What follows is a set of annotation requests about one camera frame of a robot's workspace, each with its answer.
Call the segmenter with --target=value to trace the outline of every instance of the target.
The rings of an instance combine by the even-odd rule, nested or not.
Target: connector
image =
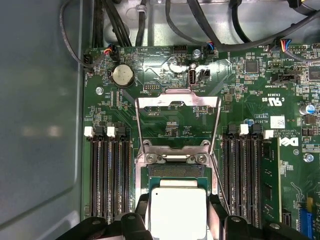
[[[292,9],[296,9],[301,6],[303,0],[287,0],[289,7]]]

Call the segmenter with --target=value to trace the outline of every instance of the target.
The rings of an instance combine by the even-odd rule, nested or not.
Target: integrated circuit
[[[310,81],[320,80],[320,66],[309,67],[309,80]]]
[[[256,61],[256,60],[246,60],[245,61],[245,72],[247,74],[257,74],[257,73],[259,73],[258,61]]]

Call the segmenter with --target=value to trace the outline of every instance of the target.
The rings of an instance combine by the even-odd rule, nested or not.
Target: black cable
[[[116,36],[116,39],[118,40],[119,45],[121,47],[125,47],[126,45],[125,45],[125,40],[123,38],[123,35],[122,35],[122,33],[121,33],[121,31],[120,31],[120,29],[118,27],[117,21],[115,20],[112,11],[110,10],[110,8],[107,5],[106,0],[102,0],[102,5],[104,7],[104,10],[105,10],[106,14],[108,15],[108,17],[110,19],[111,25],[113,27],[114,34]]]
[[[86,67],[86,68],[93,68],[94,66],[98,65],[102,59],[105,58],[105,54],[101,54],[97,60],[92,63],[92,64],[86,64],[85,62],[83,62],[81,59],[79,59],[77,57],[77,55],[75,54],[74,50],[72,49],[67,33],[66,33],[66,28],[65,28],[65,24],[64,24],[64,12],[66,7],[68,6],[68,4],[71,2],[72,0],[67,0],[64,4],[62,4],[61,8],[60,8],[60,14],[59,14],[59,26],[60,26],[60,31],[62,34],[62,38],[64,41],[64,44],[66,46],[66,48],[68,49],[69,53],[71,54],[71,56],[74,58],[74,60],[76,60],[79,64],[81,64],[82,66]]]
[[[232,24],[233,24],[234,30],[236,34],[238,34],[242,42],[250,43],[251,40],[246,36],[246,34],[244,33],[244,31],[240,26],[240,22],[238,18],[238,5],[235,5],[231,8],[231,18],[232,18]]]
[[[294,8],[294,10],[302,15],[305,16],[310,16],[312,14],[314,14],[317,10],[313,9],[312,7],[309,7],[307,5],[305,5],[304,3],[302,3],[299,7]]]
[[[129,35],[127,33],[126,27],[124,25],[124,22],[122,21],[114,3],[112,2],[112,0],[105,0],[106,5],[108,6],[109,10],[111,11],[111,13],[113,14],[113,17],[122,33],[123,39],[124,39],[124,43],[127,47],[132,47]]]
[[[146,5],[147,0],[141,0],[140,5]],[[146,28],[146,13],[144,11],[139,12],[138,20],[138,32],[135,38],[135,46],[141,47],[144,40],[145,28]]]
[[[193,43],[193,44],[196,44],[196,45],[200,45],[200,46],[206,46],[207,45],[206,42],[194,40],[193,38],[191,38],[188,35],[184,34],[182,31],[180,31],[176,27],[176,25],[174,24],[174,22],[172,21],[172,19],[170,17],[170,9],[171,9],[171,0],[165,0],[165,18],[166,18],[166,22],[168,23],[168,25],[171,28],[171,30],[175,34],[177,34],[179,37],[187,40],[190,43]]]
[[[242,43],[242,44],[223,44],[220,42],[214,31],[212,30],[211,26],[208,23],[208,20],[206,19],[204,12],[202,11],[200,4],[197,0],[187,0],[189,7],[192,11],[192,14],[194,15],[196,21],[198,22],[199,26],[202,28],[204,33],[209,37],[209,39],[214,43],[216,48],[221,52],[236,52],[236,51],[244,51],[248,50],[257,46],[264,46],[268,44],[272,44],[276,39],[284,38],[285,36],[295,32],[296,30],[300,29],[304,25],[310,23],[314,19],[320,17],[320,10],[317,10],[315,13],[313,13],[310,16],[307,16],[305,19],[292,24],[290,27],[288,27],[285,30],[282,30],[278,33],[275,33],[271,36],[268,36],[266,38]]]

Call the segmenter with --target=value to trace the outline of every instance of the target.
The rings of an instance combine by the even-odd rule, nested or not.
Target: green circuit board
[[[318,46],[292,44],[290,50],[305,58],[316,58],[320,57]],[[199,58],[193,57],[196,49],[201,51]],[[87,54],[96,59],[103,50],[89,49]],[[261,179],[260,197],[265,204],[261,210],[262,217],[269,215],[274,221],[282,222],[285,220],[283,216],[289,216],[288,224],[302,231],[305,223],[301,223],[301,210],[307,210],[313,217],[309,226],[313,231],[312,238],[317,239],[320,232],[320,62],[297,62],[278,49],[270,51],[265,46],[243,52],[220,53],[214,50],[210,54],[205,47],[197,46],[178,49],[176,46],[120,47],[118,50],[120,62],[117,64],[128,65],[133,70],[134,82],[126,88],[118,87],[110,77],[117,64],[106,55],[101,64],[85,74],[83,122],[84,127],[93,129],[123,128],[121,130],[126,137],[123,143],[119,140],[115,145],[119,152],[112,154],[117,159],[127,154],[126,160],[121,162],[121,166],[113,162],[107,173],[93,173],[92,158],[103,154],[103,151],[95,153],[93,142],[84,138],[83,219],[92,215],[108,218],[103,209],[110,204],[118,214],[134,210],[137,201],[134,195],[134,162],[140,147],[135,99],[157,97],[165,90],[179,88],[190,89],[200,97],[217,96],[221,99],[214,146],[221,177],[225,168],[224,143],[230,137],[228,131],[231,126],[236,127],[234,135],[238,134],[240,124],[253,121],[254,125],[261,126],[261,143],[268,145],[274,158],[269,160],[266,154],[270,153],[262,153],[263,169],[258,176]],[[195,84],[189,84],[191,64],[196,65]],[[102,88],[103,93],[97,94],[97,88]],[[314,113],[302,114],[301,108],[308,104],[315,106]],[[210,141],[216,120],[212,108],[190,107],[181,102],[172,102],[169,107],[146,107],[139,113],[143,138],[151,140],[153,145],[172,148],[198,146],[203,140]],[[269,130],[273,130],[273,138],[263,140],[263,135],[269,134]],[[105,145],[104,148],[110,150],[111,146]],[[306,154],[311,154],[314,160],[306,162]],[[112,166],[118,167],[117,173],[112,173]],[[115,177],[114,174],[121,175],[122,167],[128,169],[126,179],[109,186],[108,179]],[[101,178],[101,174],[107,175],[105,180],[93,183],[93,178]],[[93,186],[98,189],[94,196]],[[126,192],[126,197],[113,193],[116,188],[123,194]],[[106,196],[106,207],[100,202],[96,205],[99,210],[92,213],[93,198],[100,200],[102,195]],[[116,203],[110,203],[111,197]]]

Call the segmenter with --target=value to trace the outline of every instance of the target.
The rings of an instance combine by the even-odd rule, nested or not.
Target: black dimm slot
[[[108,186],[108,172],[109,172],[109,160],[108,160],[109,144],[107,141],[103,142],[103,162],[101,168],[103,169],[102,176],[102,189],[103,189],[103,201],[101,201],[102,217],[108,218],[108,201],[109,201],[109,186]]]
[[[241,216],[248,219],[249,210],[249,193],[248,193],[248,163],[247,163],[248,141],[247,137],[240,138],[240,201],[241,201]]]
[[[130,171],[131,171],[131,153],[130,153],[130,142],[123,141],[122,143],[122,212],[128,213],[130,211]]]
[[[223,190],[225,193],[226,201],[229,204],[229,180],[228,180],[228,170],[229,170],[229,165],[228,165],[228,139],[223,140],[223,155],[222,155],[222,173],[223,173],[223,181],[222,181],[222,186]]]
[[[97,180],[98,180],[98,143],[95,140],[90,141],[90,212],[91,216],[98,216],[98,191],[97,191]]]
[[[252,223],[256,228],[262,227],[261,222],[261,160],[262,160],[262,143],[258,136],[252,136],[254,144],[254,218]]]
[[[241,164],[241,152],[240,152],[240,140],[235,140],[234,146],[234,208],[235,208],[235,215],[239,216],[241,213],[241,173],[240,173],[240,164]]]
[[[113,191],[111,196],[111,202],[112,202],[112,221],[115,218],[115,216],[119,215],[118,206],[119,206],[119,199],[118,199],[118,192],[119,192],[119,142],[113,141],[112,143],[112,175],[113,175]]]
[[[252,214],[253,214],[253,169],[252,169],[252,141],[247,139],[247,149],[246,149],[246,170],[247,170],[247,219],[249,223],[252,223]]]
[[[235,200],[236,200],[236,173],[235,173],[235,163],[236,163],[236,140],[230,140],[230,152],[229,152],[229,179],[230,179],[230,211],[232,215],[236,215]]]

